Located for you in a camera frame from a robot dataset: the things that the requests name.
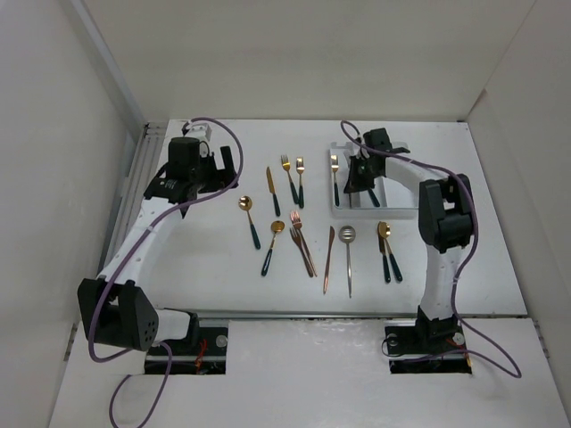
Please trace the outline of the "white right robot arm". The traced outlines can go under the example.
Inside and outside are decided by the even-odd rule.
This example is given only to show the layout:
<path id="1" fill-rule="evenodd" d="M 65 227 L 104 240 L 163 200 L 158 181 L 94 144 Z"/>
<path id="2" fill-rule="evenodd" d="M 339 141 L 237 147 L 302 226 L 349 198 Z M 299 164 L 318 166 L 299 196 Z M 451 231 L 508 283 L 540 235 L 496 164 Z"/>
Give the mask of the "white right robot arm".
<path id="1" fill-rule="evenodd" d="M 415 324 L 387 326 L 387 351 L 399 357 L 452 350 L 453 336 L 461 334 L 452 305 L 454 276 L 474 234 L 469 179 L 407 158 L 410 151 L 394 147 L 385 128 L 355 140 L 360 149 L 350 157 L 343 191 L 368 190 L 378 177 L 404 185 L 418 200 L 418 231 L 426 245 L 426 284 Z"/>

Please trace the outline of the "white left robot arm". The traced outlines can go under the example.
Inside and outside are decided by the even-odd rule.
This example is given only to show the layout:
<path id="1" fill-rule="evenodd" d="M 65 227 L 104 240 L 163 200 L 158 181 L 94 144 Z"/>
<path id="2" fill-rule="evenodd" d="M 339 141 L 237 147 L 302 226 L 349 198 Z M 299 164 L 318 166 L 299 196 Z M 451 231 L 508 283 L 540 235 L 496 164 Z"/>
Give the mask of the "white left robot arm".
<path id="1" fill-rule="evenodd" d="M 218 168 L 208 140 L 174 137 L 168 159 L 146 187 L 134 225 L 110 263 L 95 279 L 78 288 L 84 331 L 92 343 L 147 351 L 169 341 L 179 353 L 199 345 L 197 316 L 178 309 L 158 309 L 145 292 L 163 245 L 182 222 L 198 195 L 216 193 L 236 180 L 231 149 L 220 149 Z"/>

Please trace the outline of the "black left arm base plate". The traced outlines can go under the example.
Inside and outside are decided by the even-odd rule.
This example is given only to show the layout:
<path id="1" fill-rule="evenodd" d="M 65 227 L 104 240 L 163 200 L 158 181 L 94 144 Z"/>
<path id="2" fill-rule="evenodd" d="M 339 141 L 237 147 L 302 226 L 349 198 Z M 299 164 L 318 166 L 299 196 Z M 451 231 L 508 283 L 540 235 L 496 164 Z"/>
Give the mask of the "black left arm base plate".
<path id="1" fill-rule="evenodd" d="M 172 375 L 223 375 L 226 373 L 228 321 L 201 319 L 191 312 L 163 310 L 159 312 L 158 333 L 146 352 L 144 373 L 160 375 L 169 363 L 171 349 Z"/>

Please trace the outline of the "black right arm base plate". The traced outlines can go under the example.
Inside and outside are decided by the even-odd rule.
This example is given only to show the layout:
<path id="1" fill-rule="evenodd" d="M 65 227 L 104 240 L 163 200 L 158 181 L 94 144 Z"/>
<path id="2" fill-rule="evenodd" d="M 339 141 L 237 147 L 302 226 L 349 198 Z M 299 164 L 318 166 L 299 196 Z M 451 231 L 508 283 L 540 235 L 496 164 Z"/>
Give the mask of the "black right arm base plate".
<path id="1" fill-rule="evenodd" d="M 385 353 L 392 375 L 471 375 L 468 354 L 459 352 L 466 345 L 462 328 L 426 336 L 414 324 L 385 326 Z"/>

